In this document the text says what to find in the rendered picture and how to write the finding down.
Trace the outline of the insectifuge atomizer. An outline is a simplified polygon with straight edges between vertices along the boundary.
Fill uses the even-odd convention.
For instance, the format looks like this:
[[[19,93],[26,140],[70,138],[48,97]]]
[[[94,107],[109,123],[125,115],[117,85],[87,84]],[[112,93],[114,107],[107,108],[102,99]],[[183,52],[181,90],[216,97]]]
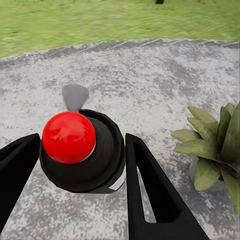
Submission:
[[[126,150],[119,126],[106,114],[82,109],[89,89],[61,88],[67,111],[45,125],[39,146],[40,165],[56,187],[78,194],[111,194],[126,179]]]

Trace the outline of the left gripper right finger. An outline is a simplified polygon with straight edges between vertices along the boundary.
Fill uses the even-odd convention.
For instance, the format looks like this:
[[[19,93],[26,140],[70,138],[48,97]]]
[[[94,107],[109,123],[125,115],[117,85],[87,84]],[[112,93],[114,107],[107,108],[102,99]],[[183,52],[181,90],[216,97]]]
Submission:
[[[129,240],[210,240],[145,142],[125,134]],[[156,223],[145,220],[139,168]]]

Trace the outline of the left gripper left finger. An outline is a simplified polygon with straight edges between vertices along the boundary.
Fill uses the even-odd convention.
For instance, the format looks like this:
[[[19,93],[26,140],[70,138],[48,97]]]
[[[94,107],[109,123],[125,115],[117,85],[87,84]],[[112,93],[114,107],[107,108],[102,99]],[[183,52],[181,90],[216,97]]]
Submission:
[[[40,142],[34,133],[0,149],[0,234],[40,158]]]

